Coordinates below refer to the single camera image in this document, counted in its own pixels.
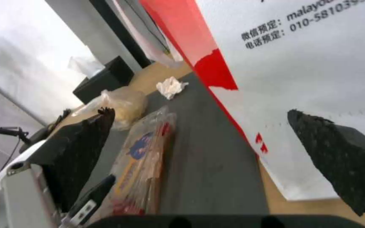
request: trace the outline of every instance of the white wall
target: white wall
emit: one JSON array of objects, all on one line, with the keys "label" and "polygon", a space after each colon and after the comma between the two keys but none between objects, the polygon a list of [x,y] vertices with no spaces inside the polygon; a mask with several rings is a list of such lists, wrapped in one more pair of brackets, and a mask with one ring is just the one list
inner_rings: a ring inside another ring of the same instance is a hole
[{"label": "white wall", "polygon": [[0,0],[0,90],[47,124],[81,105],[84,75],[67,69],[84,44],[44,0]]},{"label": "white wall", "polygon": [[103,64],[121,56],[137,72],[142,68],[88,0],[46,0]]}]

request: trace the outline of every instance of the desk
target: desk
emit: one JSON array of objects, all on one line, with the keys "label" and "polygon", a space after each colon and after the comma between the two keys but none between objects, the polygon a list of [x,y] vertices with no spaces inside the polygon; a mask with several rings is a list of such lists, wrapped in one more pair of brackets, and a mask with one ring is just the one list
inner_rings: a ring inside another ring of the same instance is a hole
[{"label": "desk", "polygon": [[[143,91],[149,94],[156,90],[155,84],[163,81],[165,78],[174,76],[175,78],[181,78],[191,72],[188,65],[184,64],[180,68],[171,69],[162,66],[159,63],[154,63],[147,68],[137,73],[130,83],[130,87]],[[65,124],[76,123],[80,119],[67,118],[60,126]],[[300,201],[300,202],[288,202],[280,194],[275,187],[271,178],[262,167],[259,165],[262,181],[265,188],[265,194],[267,198],[268,207],[271,214],[326,214],[337,215],[340,217],[348,218],[350,220],[359,222],[365,225],[365,215],[361,218],[346,205],[341,199],[328,199],[318,201]]]}]

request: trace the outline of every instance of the tissue box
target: tissue box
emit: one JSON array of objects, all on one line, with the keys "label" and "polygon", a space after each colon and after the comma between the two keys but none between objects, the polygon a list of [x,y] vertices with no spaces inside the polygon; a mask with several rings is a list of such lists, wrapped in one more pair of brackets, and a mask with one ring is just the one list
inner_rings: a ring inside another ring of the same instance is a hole
[{"label": "tissue box", "polygon": [[118,56],[114,60],[105,64],[105,69],[91,79],[85,78],[80,85],[75,88],[73,94],[84,104],[88,104],[93,98],[99,96],[103,90],[116,90],[122,86],[129,85],[132,80],[133,71]]}]

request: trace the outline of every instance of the plastic packaging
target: plastic packaging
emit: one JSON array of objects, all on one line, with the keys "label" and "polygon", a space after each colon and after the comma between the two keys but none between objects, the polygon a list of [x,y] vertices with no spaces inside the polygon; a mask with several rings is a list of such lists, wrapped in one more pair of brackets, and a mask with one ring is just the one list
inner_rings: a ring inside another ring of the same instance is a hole
[{"label": "plastic packaging", "polygon": [[104,90],[99,97],[91,100],[87,105],[71,114],[71,116],[75,117],[96,112],[101,107],[113,108],[115,110],[113,129],[127,130],[145,112],[147,98],[143,92],[135,91],[128,86],[114,91]]},{"label": "plastic packaging", "polygon": [[139,44],[140,48],[148,59],[159,62],[167,67],[177,68],[181,66],[181,64],[183,63],[182,60],[174,61],[174,59],[166,55],[157,45],[148,40],[146,36],[142,34],[141,30],[136,28],[136,22],[132,23],[132,21],[126,15],[125,11],[122,9],[122,7],[120,7],[119,1],[112,1],[119,12],[119,16],[122,18],[129,32],[132,34],[136,43]]},{"label": "plastic packaging", "polygon": [[91,79],[105,69],[105,66],[94,56],[88,46],[84,46],[84,49],[77,56],[70,58],[68,68],[80,72]]},{"label": "plastic packaging", "polygon": [[116,183],[90,222],[110,215],[156,213],[163,153],[175,124],[176,115],[165,106],[133,125],[111,169]]}]

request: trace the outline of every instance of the black foam pad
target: black foam pad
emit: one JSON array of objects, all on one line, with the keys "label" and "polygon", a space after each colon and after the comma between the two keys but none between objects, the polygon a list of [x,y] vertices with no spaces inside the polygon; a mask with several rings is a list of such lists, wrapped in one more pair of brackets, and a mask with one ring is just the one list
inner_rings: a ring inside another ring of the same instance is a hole
[{"label": "black foam pad", "polygon": [[100,157],[115,118],[113,109],[62,127],[47,140],[29,162],[43,168],[53,200],[67,212],[87,182]]},{"label": "black foam pad", "polygon": [[365,212],[365,136],[321,117],[288,112],[288,121],[315,167],[356,214]]}]

